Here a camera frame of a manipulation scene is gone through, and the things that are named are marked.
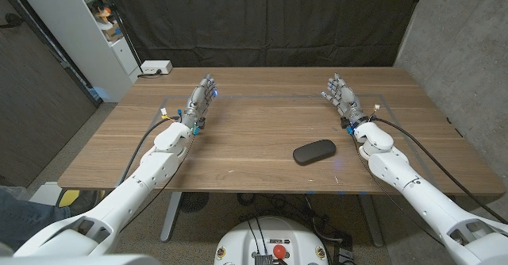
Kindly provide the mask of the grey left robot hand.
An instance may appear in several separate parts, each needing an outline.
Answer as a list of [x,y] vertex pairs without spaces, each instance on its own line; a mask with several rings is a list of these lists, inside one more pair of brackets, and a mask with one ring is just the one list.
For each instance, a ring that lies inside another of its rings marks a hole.
[[215,80],[208,73],[194,88],[181,114],[180,122],[187,126],[194,135],[204,128],[208,108],[216,96]]

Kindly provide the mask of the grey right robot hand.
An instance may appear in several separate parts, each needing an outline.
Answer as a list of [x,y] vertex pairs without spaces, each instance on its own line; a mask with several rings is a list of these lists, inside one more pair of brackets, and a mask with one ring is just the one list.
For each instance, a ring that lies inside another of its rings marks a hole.
[[357,95],[338,73],[328,80],[327,91],[322,91],[321,96],[336,107],[341,117],[341,128],[353,131],[368,122],[369,118],[363,112]]

